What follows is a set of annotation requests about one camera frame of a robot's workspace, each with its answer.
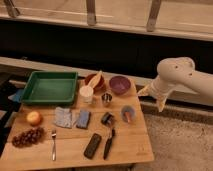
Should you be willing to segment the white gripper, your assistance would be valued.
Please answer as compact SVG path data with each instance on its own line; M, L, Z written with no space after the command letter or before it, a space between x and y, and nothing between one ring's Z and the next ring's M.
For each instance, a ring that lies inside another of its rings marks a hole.
M173 91L174 85L172 83L166 82L160 76L157 76L149 86L143 87L137 92L139 97L149 96L149 94L157 100L158 111L162 112L166 99Z

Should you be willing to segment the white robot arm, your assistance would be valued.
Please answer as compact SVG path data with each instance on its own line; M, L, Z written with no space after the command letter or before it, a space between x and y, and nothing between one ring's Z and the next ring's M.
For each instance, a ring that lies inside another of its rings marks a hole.
M213 103L213 74L197 71L195 62L189 57L166 58L157 65L157 77L138 91L139 96L156 99L159 112L177 85L183 85Z

